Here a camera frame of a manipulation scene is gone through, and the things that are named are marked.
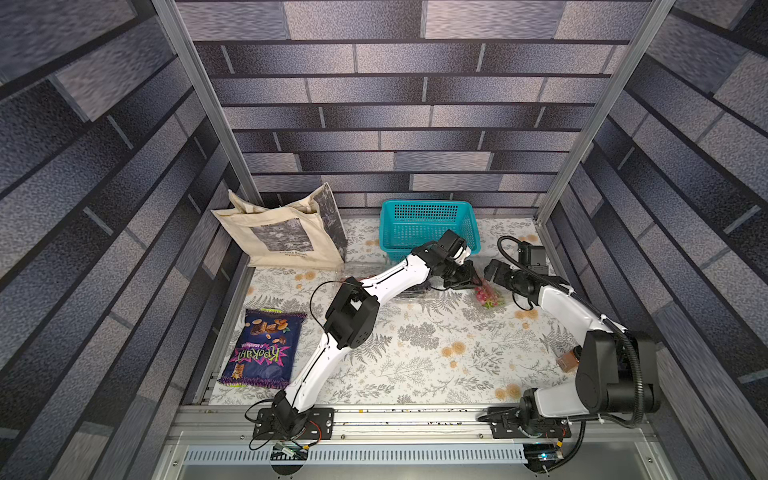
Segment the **candy package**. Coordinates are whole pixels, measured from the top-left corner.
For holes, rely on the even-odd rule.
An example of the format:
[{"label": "candy package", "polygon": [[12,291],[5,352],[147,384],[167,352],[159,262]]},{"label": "candy package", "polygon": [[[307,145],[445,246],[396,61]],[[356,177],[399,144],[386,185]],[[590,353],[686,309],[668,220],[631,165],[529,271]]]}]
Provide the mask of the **candy package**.
[{"label": "candy package", "polygon": [[283,389],[290,383],[293,357],[305,313],[246,310],[245,328],[219,383]]}]

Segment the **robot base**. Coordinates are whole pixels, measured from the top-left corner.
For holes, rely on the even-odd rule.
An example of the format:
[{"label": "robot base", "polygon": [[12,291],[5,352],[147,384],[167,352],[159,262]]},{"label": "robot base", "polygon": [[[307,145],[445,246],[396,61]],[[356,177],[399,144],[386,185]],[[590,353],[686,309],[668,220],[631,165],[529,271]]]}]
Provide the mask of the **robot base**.
[{"label": "robot base", "polygon": [[510,407],[488,408],[488,416],[505,412],[490,425],[494,439],[569,439],[571,437],[571,428],[568,426],[568,422],[563,423],[564,419],[542,417],[530,419],[524,428],[517,416],[518,410],[515,409],[511,412],[509,410]]},{"label": "robot base", "polygon": [[[304,427],[300,433],[296,435],[294,440],[328,440],[333,434],[333,409],[310,409],[307,412],[302,412],[302,416],[306,415],[304,421]],[[274,414],[273,409],[261,409],[256,416],[256,425],[253,427],[253,437],[255,439],[266,440],[269,438],[269,432],[275,432],[275,440],[290,440],[292,437],[288,432],[285,432],[277,417]]]}]

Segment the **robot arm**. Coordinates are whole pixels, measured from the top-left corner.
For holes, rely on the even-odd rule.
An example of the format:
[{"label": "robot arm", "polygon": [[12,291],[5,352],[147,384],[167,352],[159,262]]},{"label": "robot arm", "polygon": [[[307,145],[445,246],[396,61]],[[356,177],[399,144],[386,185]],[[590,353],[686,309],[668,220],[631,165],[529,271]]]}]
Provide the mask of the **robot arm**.
[{"label": "robot arm", "polygon": [[[550,313],[582,346],[575,380],[524,393],[520,403],[521,409],[527,409],[524,422],[536,418],[633,411],[635,384],[627,353],[622,350],[617,333],[609,328],[604,316],[598,317],[576,300],[573,290],[560,277],[513,270],[498,260],[492,260],[484,273],[487,280],[527,297],[531,303]],[[560,284],[560,288],[548,283]],[[631,332],[622,325],[611,323],[632,342],[643,378],[643,410],[655,412],[660,399],[654,391],[658,385],[654,342],[645,333]]]},{"label": "robot arm", "polygon": [[328,377],[346,354],[362,345],[373,331],[382,304],[398,293],[440,276],[446,286],[466,288],[480,284],[466,240],[448,230],[437,242],[416,247],[400,263],[364,280],[343,281],[326,312],[325,335],[301,373],[275,395],[276,429],[286,438],[301,433],[307,414]]}]

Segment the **teal plastic basket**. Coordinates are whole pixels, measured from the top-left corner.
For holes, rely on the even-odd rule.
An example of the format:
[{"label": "teal plastic basket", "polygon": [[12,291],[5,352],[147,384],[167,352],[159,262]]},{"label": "teal plastic basket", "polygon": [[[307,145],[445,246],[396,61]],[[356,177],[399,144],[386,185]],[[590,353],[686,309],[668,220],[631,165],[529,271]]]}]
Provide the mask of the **teal plastic basket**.
[{"label": "teal plastic basket", "polygon": [[467,202],[447,200],[387,200],[382,204],[379,244],[393,263],[414,247],[439,240],[453,230],[467,240],[472,255],[480,251],[475,211]]}]

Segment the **wire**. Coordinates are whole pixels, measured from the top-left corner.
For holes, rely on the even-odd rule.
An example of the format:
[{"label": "wire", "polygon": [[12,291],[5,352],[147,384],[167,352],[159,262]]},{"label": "wire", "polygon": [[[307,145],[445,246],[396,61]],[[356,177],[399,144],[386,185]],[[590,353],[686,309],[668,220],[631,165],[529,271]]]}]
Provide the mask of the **wire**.
[{"label": "wire", "polygon": [[518,303],[518,299],[517,299],[517,297],[516,297],[515,295],[517,295],[517,293],[515,293],[515,292],[512,292],[512,301],[513,301],[513,302],[515,302],[515,305],[517,305],[517,306],[518,306],[518,308],[519,308],[520,310],[523,310],[523,311],[525,311],[525,312],[528,312],[528,311],[530,311],[530,310],[533,310],[533,305],[531,305],[531,299],[528,299],[528,306],[530,306],[531,308],[523,308],[523,307],[521,307],[521,306],[520,306],[520,304]]},{"label": "wire", "polygon": [[315,323],[317,323],[318,325],[320,325],[320,328],[321,328],[321,329],[324,329],[324,327],[323,327],[323,324],[322,324],[322,323],[320,323],[320,321],[319,321],[319,320],[317,319],[317,317],[315,316],[315,313],[312,311],[312,299],[313,299],[313,298],[315,298],[315,293],[317,293],[317,290],[318,290],[318,289],[319,289],[321,286],[323,286],[323,285],[326,285],[327,283],[344,283],[345,285],[352,285],[352,286],[354,286],[354,287],[359,287],[359,286],[360,286],[360,285],[356,285],[356,284],[354,284],[354,283],[345,282],[344,280],[328,280],[328,281],[326,281],[326,282],[322,282],[320,285],[318,285],[318,286],[316,286],[316,287],[315,287],[315,290],[312,292],[312,295],[310,296],[310,315],[312,315],[312,318],[314,318],[314,319],[315,319]]},{"label": "wire", "polygon": [[312,425],[315,426],[315,428],[317,429],[317,433],[319,435],[319,438],[317,439],[316,442],[310,443],[307,446],[307,447],[311,447],[312,445],[317,445],[318,443],[320,443],[320,440],[323,439],[323,430],[321,430],[320,427],[315,422],[313,422],[312,420],[307,420],[307,422],[309,422],[309,423],[311,423]]},{"label": "wire", "polygon": [[[637,426],[640,422],[643,421],[643,416],[645,414],[645,391],[643,386],[643,373],[640,368],[640,360],[637,357],[637,351],[634,349],[634,346],[632,345],[632,342],[629,340],[629,337],[627,337],[624,332],[621,331],[621,329],[616,326],[615,323],[611,322],[611,319],[609,319],[607,316],[605,316],[598,308],[594,305],[592,305],[589,300],[585,299],[583,296],[579,295],[576,292],[572,292],[571,290],[565,288],[559,283],[556,283],[544,276],[539,275],[538,273],[534,272],[533,270],[529,269],[527,266],[523,265],[522,263],[518,262],[514,258],[510,257],[508,253],[504,251],[504,248],[502,247],[502,242],[504,240],[512,240],[517,243],[520,243],[520,241],[514,237],[510,237],[509,235],[504,235],[503,237],[499,237],[496,241],[496,247],[498,248],[498,251],[502,254],[502,256],[509,260],[512,265],[515,265],[520,270],[525,271],[528,275],[533,276],[536,280],[546,283],[549,286],[554,287],[557,290],[560,290],[562,293],[566,293],[571,298],[577,300],[582,305],[586,306],[592,313],[594,313],[598,318],[602,319],[602,322],[611,329],[611,332],[616,335],[616,337],[621,342],[621,345],[624,347],[624,352],[627,355],[627,360],[629,362],[630,370],[632,372],[632,380],[634,381],[634,409],[632,412],[632,419],[627,421],[625,419],[622,419],[621,417],[617,417],[615,415],[601,415],[601,418],[611,420],[612,422],[616,422],[618,425],[621,425],[627,429],[633,429]],[[597,419],[597,417],[590,417],[588,418],[590,420]]]},{"label": "wire", "polygon": [[[326,346],[328,346],[328,343],[330,343],[328,335],[329,335],[329,333],[326,332]],[[323,357],[322,353],[320,355],[318,355],[317,358],[315,359],[315,361],[312,362],[312,366],[310,367],[310,369],[306,371],[306,375],[304,376],[303,379],[301,379],[301,383],[299,384],[299,388],[296,389],[296,395],[293,396],[293,401],[290,403],[290,408],[293,408],[293,404],[295,404],[296,403],[296,399],[299,398],[299,392],[301,392],[301,387],[304,386],[304,382],[306,381],[306,378],[308,376],[310,376],[310,373],[312,372],[312,369],[315,368],[315,365],[317,364],[317,361],[320,360],[322,357]]]},{"label": "wire", "polygon": [[578,453],[578,450],[581,448],[581,444],[584,442],[584,431],[587,429],[587,422],[585,420],[581,421],[581,424],[579,425],[579,432],[578,437],[576,438],[576,442],[574,443],[574,448],[571,449],[570,452],[559,462],[556,462],[553,466],[547,468],[546,466],[542,465],[542,470],[539,470],[538,472],[534,471],[535,474],[539,473],[546,473],[549,474],[552,470],[555,470],[556,468],[560,468],[561,466],[568,463],[571,458],[574,458],[576,454]]},{"label": "wire", "polygon": [[[254,403],[253,405],[251,405],[250,407],[248,407],[248,410],[246,410],[246,411],[245,411],[245,413],[243,414],[243,416],[245,417],[245,419],[246,419],[248,422],[251,422],[251,423],[256,423],[258,419],[252,419],[252,418],[250,418],[250,417],[248,416],[248,412],[250,412],[250,410],[251,410],[253,407],[255,407],[255,406],[259,405],[260,403],[265,403],[265,402],[272,402],[272,403],[273,403],[273,404],[272,404],[272,407],[274,407],[274,400],[275,400],[275,399],[264,399],[264,400],[259,400],[258,402]],[[264,435],[265,433],[271,433],[272,435],[271,435],[271,436],[270,436],[270,437],[269,437],[269,438],[268,438],[268,439],[267,439],[267,440],[266,440],[264,443],[262,443],[261,445],[257,446],[256,448],[254,448],[254,447],[253,447],[253,440],[256,440],[256,439],[258,439],[258,437],[260,437],[261,435]],[[251,449],[251,450],[254,450],[254,451],[256,451],[256,450],[258,450],[258,449],[262,448],[263,446],[265,446],[267,443],[271,442],[271,441],[272,441],[272,440],[275,438],[275,434],[277,434],[277,432],[276,432],[276,431],[274,431],[274,430],[271,430],[271,431],[268,431],[268,432],[261,432],[261,433],[260,433],[260,434],[258,434],[258,435],[254,435],[254,436],[251,438],[250,442],[248,442],[248,448],[249,448],[249,449]]]}]

